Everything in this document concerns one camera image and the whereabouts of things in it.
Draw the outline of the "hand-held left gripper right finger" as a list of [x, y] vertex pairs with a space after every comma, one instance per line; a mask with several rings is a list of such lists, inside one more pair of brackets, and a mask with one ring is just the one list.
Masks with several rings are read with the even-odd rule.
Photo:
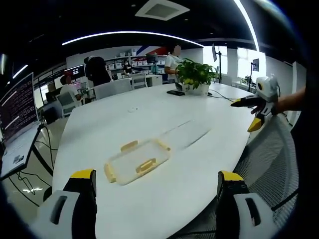
[[236, 173], [218, 172], [216, 200], [217, 239], [271, 239], [279, 230], [268, 204]]

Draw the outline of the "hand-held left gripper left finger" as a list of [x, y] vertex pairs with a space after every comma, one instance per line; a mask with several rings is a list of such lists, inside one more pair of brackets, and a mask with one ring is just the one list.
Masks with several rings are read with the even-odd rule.
[[96, 170], [81, 170], [43, 202], [30, 229], [39, 239], [94, 239], [96, 214]]

